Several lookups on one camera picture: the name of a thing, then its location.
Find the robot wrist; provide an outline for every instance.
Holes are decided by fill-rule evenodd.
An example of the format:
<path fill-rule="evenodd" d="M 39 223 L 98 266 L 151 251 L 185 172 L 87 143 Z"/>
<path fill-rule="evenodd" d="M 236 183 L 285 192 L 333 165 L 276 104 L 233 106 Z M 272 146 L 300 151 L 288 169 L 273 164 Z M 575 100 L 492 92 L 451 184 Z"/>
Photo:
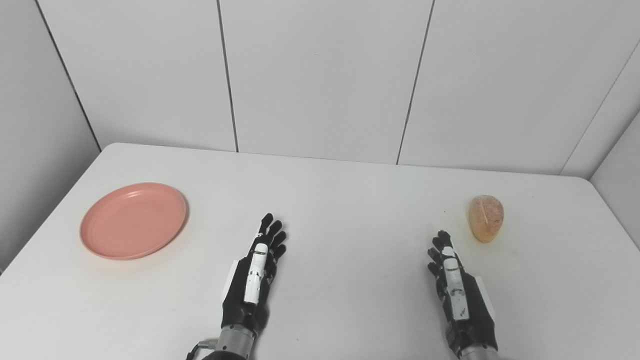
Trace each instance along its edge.
<path fill-rule="evenodd" d="M 212 359 L 248 359 L 256 335 L 246 327 L 234 324 L 222 328 Z"/>

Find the wall panel seam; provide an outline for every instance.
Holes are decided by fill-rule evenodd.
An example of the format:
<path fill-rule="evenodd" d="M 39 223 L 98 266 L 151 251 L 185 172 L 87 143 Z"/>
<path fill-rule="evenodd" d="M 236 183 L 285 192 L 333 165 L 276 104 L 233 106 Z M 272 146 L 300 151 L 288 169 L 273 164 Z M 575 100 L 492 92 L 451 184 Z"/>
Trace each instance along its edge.
<path fill-rule="evenodd" d="M 620 78 L 620 75 L 622 74 L 622 72 L 625 70 L 625 67 L 627 67 L 627 64 L 629 63 L 629 60 L 631 60 L 631 57 L 634 55 L 634 52 L 636 51 L 638 44 L 640 44 L 640 39 L 638 39 L 638 41 L 636 42 L 636 46 L 634 46 L 634 49 L 631 51 L 631 53 L 629 54 L 629 57 L 627 58 L 627 60 L 625 61 L 624 65 L 622 65 L 622 68 L 620 69 L 620 71 L 618 72 L 618 75 L 616 76 L 616 78 L 613 80 L 613 83 L 611 84 L 611 86 L 609 87 L 607 93 L 604 95 L 604 98 L 602 99 L 602 101 L 600 102 L 600 105 L 598 105 L 598 108 L 596 109 L 596 111 L 594 112 L 591 120 L 589 121 L 589 124 L 587 124 L 587 126 L 584 128 L 584 131 L 582 132 L 582 135 L 580 136 L 580 138 L 578 139 L 578 141 L 575 143 L 575 146 L 573 147 L 573 150 L 571 151 L 571 153 L 569 154 L 569 156 L 567 157 L 566 161 L 564 162 L 564 165 L 562 166 L 562 168 L 560 169 L 560 171 L 558 172 L 558 175 L 562 174 L 562 171 L 564 170 L 564 168 L 566 167 L 566 165 L 569 163 L 569 160 L 571 160 L 571 157 L 573 156 L 573 153 L 575 152 L 575 150 L 578 148 L 578 145 L 580 145 L 580 142 L 582 141 L 582 139 L 584 138 L 584 135 L 587 133 L 587 130 L 589 130 L 589 127 L 591 126 L 591 123 L 593 123 L 593 120 L 596 118 L 596 116 L 598 115 L 598 112 L 600 112 L 600 108 L 602 108 L 602 105 L 605 103 L 605 101 L 607 100 L 607 98 L 609 97 L 609 94 L 611 93 L 611 90 L 614 88 L 614 86 L 616 86 L 616 83 L 618 82 L 618 79 Z M 612 144 L 610 144 L 611 146 L 609 147 L 609 149 L 607 150 L 607 153 L 605 154 L 605 156 L 600 160 L 600 162 L 598 163 L 598 165 L 594 168 L 594 170 L 592 170 L 591 175 L 589 176 L 589 178 L 591 178 L 593 176 L 593 174 L 595 173 L 595 169 L 597 169 L 600 164 L 603 162 L 603 160 L 607 157 L 607 155 L 609 154 L 609 152 L 611 151 L 611 149 L 613 148 L 613 146 L 616 144 L 616 142 L 618 141 L 618 139 L 616 139 L 616 141 L 614 141 Z"/>

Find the robot finger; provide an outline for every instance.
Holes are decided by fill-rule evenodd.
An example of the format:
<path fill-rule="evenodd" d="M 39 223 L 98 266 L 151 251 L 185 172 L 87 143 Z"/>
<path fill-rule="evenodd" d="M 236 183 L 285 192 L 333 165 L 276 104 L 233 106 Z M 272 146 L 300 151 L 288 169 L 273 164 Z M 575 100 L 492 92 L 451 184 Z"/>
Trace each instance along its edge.
<path fill-rule="evenodd" d="M 271 248 L 276 249 L 285 239 L 287 238 L 287 233 L 284 231 L 280 231 L 274 238 L 271 243 Z"/>
<path fill-rule="evenodd" d="M 438 274 L 440 273 L 440 267 L 436 265 L 436 263 L 428 263 L 427 268 L 429 268 L 429 271 L 433 274 L 433 276 L 438 276 Z"/>
<path fill-rule="evenodd" d="M 427 255 L 435 262 L 437 266 L 442 266 L 442 256 L 434 247 L 427 250 Z"/>
<path fill-rule="evenodd" d="M 442 240 L 442 242 L 444 243 L 444 246 L 452 246 L 451 245 L 451 235 L 449 235 L 448 232 L 446 232 L 444 230 L 440 230 L 438 232 L 438 237 Z"/>
<path fill-rule="evenodd" d="M 271 226 L 269 226 L 269 231 L 266 235 L 266 244 L 271 245 L 273 241 L 273 237 L 282 229 L 282 222 L 280 220 L 276 220 Z"/>
<path fill-rule="evenodd" d="M 262 221 L 260 222 L 260 229 L 258 230 L 258 234 L 266 234 L 267 228 L 269 227 L 269 225 L 271 225 L 272 221 L 273 215 L 271 213 L 267 213 L 267 215 L 264 215 L 264 218 L 262 218 Z"/>
<path fill-rule="evenodd" d="M 433 246 L 435 246 L 436 249 L 438 249 L 438 251 L 442 251 L 442 249 L 444 248 L 444 241 L 442 241 L 442 239 L 439 237 L 433 238 L 431 242 L 433 243 Z"/>
<path fill-rule="evenodd" d="M 273 251 L 273 257 L 276 259 L 276 261 L 278 261 L 283 255 L 284 253 L 287 251 L 287 247 L 285 245 L 279 245 L 274 251 Z"/>

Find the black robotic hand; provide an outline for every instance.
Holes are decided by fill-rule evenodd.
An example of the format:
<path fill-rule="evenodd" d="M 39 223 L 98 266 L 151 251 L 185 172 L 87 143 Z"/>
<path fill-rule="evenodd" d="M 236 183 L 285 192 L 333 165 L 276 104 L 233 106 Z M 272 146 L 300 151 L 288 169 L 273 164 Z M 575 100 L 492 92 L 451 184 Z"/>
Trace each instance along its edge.
<path fill-rule="evenodd" d="M 236 268 L 233 280 L 229 286 L 227 297 L 222 303 L 222 327 L 230 325 L 242 325 L 260 335 L 267 325 L 269 309 L 267 308 L 267 297 L 271 282 L 276 275 L 278 260 L 287 251 L 282 242 L 287 238 L 287 233 L 280 231 L 282 223 L 277 220 L 273 222 L 273 215 L 268 213 L 263 219 L 258 230 L 258 235 L 249 249 L 249 253 L 241 259 Z M 245 289 L 247 285 L 247 275 L 251 267 L 254 251 L 258 244 L 266 245 L 266 262 L 264 263 L 264 275 L 260 281 L 259 299 L 257 304 L 245 302 Z"/>
<path fill-rule="evenodd" d="M 222 331 L 217 343 L 201 341 L 187 359 L 196 356 L 198 348 L 214 348 L 204 360 L 247 360 L 253 342 L 267 325 L 267 297 L 278 266 L 287 248 L 282 242 L 287 233 L 282 223 L 268 213 L 247 255 L 238 261 L 231 285 L 222 302 Z"/>
<path fill-rule="evenodd" d="M 447 342 L 459 359 L 496 359 L 494 322 L 476 278 L 465 272 L 446 231 L 433 238 L 428 268 L 447 317 Z"/>

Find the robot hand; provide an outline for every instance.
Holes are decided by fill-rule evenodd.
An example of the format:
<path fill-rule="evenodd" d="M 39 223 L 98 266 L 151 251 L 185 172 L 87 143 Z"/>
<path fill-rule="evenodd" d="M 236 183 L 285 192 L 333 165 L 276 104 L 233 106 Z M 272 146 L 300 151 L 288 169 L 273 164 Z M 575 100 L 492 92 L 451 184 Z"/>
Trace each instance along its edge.
<path fill-rule="evenodd" d="M 287 250 L 282 245 L 287 238 L 287 233 L 280 231 L 282 223 L 279 220 L 272 222 L 271 213 L 262 219 L 249 253 L 238 261 L 222 303 L 220 338 L 214 352 L 204 360 L 247 360 L 253 342 L 267 325 L 269 288 L 276 275 L 278 260 Z M 212 347 L 208 345 L 201 341 L 196 348 Z"/>
<path fill-rule="evenodd" d="M 447 318 L 447 342 L 461 360 L 498 359 L 494 322 L 476 278 L 465 272 L 446 231 L 433 238 L 428 268 Z"/>

